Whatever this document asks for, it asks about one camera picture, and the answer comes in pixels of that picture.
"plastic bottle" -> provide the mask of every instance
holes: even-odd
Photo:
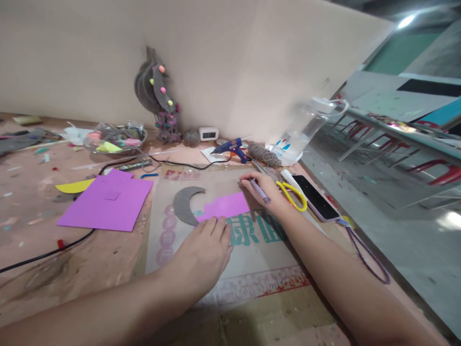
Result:
[[[304,116],[309,120],[306,127],[302,127],[301,121],[296,119],[277,144],[272,148],[272,152],[282,161],[282,166],[290,166],[297,162],[304,151],[304,148],[314,137],[317,131],[328,121],[331,113],[336,108],[334,102],[344,103],[343,114],[349,108],[349,103],[344,99],[328,100],[323,98],[312,98],[305,107]]]

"ball of twine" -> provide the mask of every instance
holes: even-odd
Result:
[[[250,154],[253,159],[260,160],[269,167],[277,168],[282,165],[282,161],[277,158],[275,153],[270,152],[255,142],[250,143],[248,154]]]
[[[188,147],[195,148],[200,143],[200,134],[197,130],[187,130],[182,137]]]

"yellow scissors handle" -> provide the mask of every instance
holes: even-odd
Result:
[[[288,198],[288,201],[290,201],[290,203],[300,212],[303,212],[303,211],[306,211],[307,209],[307,200],[306,198],[304,197],[304,195],[299,192],[298,190],[296,190],[296,188],[294,188],[293,186],[291,186],[290,184],[287,184],[286,182],[283,182],[281,183],[280,181],[276,181],[275,182],[277,184],[278,187],[280,187],[280,189],[282,190],[282,192],[285,194],[285,196]],[[291,191],[293,191],[295,194],[297,194],[299,196],[299,199],[301,200],[301,202],[303,203],[303,207],[300,208],[296,205],[296,203],[293,201],[293,199],[291,198],[290,194],[288,193],[287,191],[287,188],[289,188]]]

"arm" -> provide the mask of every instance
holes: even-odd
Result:
[[[269,176],[244,174],[242,185],[261,205],[248,181],[251,177],[272,199],[267,209],[282,224],[306,269],[359,344],[439,344],[365,267],[293,208]]]
[[[135,344],[213,288],[229,262],[230,235],[226,219],[211,218],[192,230],[163,268],[5,326],[0,344]]]

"blue glue gun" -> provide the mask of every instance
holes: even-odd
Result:
[[[249,158],[240,149],[241,146],[242,146],[242,139],[236,138],[236,139],[233,139],[232,141],[221,144],[219,147],[214,149],[211,153],[212,154],[222,154],[225,151],[230,151],[230,152],[237,154],[240,157],[240,161],[242,163],[247,163],[249,161]]]

